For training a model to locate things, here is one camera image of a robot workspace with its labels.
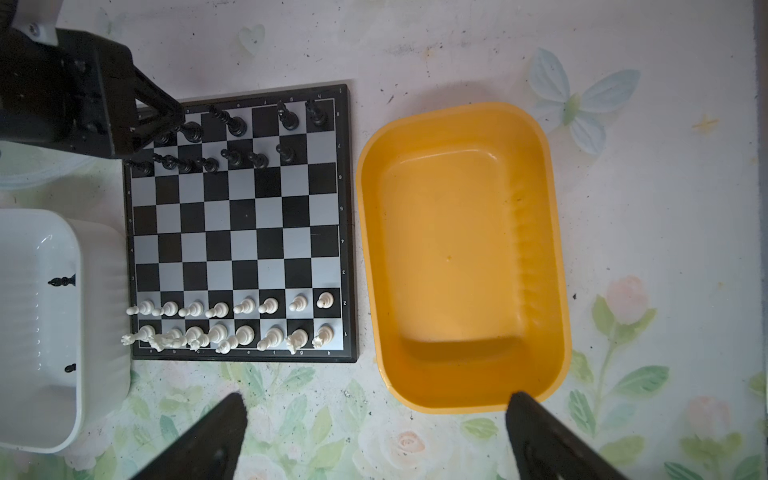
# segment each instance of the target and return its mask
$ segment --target printed pink flower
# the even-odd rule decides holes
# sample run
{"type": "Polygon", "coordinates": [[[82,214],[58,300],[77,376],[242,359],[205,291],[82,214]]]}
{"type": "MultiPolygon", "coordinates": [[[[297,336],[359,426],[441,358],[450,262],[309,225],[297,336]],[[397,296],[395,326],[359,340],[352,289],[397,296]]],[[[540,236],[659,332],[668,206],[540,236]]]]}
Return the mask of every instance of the printed pink flower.
{"type": "Polygon", "coordinates": [[[718,440],[730,430],[728,404],[711,396],[700,396],[688,403],[688,422],[700,439],[718,440]]]}
{"type": "Polygon", "coordinates": [[[637,322],[648,310],[648,294],[643,281],[634,275],[611,282],[605,301],[616,321],[624,325],[637,322]]]}

